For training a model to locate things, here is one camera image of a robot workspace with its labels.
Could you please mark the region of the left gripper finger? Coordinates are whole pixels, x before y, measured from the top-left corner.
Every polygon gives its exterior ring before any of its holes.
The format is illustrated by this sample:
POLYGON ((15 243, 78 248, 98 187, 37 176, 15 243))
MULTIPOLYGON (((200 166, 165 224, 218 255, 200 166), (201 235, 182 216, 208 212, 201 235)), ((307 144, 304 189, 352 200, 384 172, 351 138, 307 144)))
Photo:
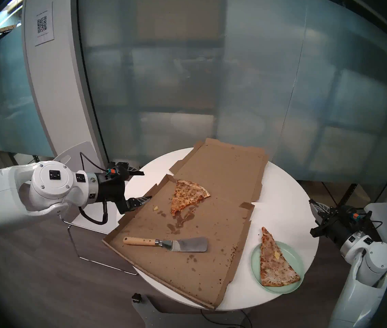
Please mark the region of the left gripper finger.
POLYGON ((141 206, 143 206, 148 201, 150 201, 150 199, 152 199, 152 196, 142 196, 139 198, 129 198, 129 199, 122 198, 120 201, 117 202, 117 210, 119 214, 132 212, 140 208, 141 206))
POLYGON ((130 166, 128 162, 116 163, 116 172, 122 177, 144 176, 144 172, 130 166))

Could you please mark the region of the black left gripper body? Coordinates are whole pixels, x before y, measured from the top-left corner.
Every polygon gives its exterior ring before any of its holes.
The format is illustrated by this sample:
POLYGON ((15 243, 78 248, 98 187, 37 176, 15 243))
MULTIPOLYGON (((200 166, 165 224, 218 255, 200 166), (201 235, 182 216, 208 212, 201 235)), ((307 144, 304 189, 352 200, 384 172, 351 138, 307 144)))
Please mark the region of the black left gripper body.
POLYGON ((96 173, 98 193, 96 202, 124 202, 125 181, 129 178, 129 172, 124 166, 113 166, 106 172, 96 173))

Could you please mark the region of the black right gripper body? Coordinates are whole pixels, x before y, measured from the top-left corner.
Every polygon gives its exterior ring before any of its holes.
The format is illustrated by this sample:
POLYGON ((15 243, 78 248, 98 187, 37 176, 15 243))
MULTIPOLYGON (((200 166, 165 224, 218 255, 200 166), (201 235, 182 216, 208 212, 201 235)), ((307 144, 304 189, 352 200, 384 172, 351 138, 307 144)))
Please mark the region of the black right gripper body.
POLYGON ((371 222, 371 210, 352 206, 329 207, 325 215, 325 236, 328 237, 338 249, 350 241, 357 232, 364 232, 371 222))

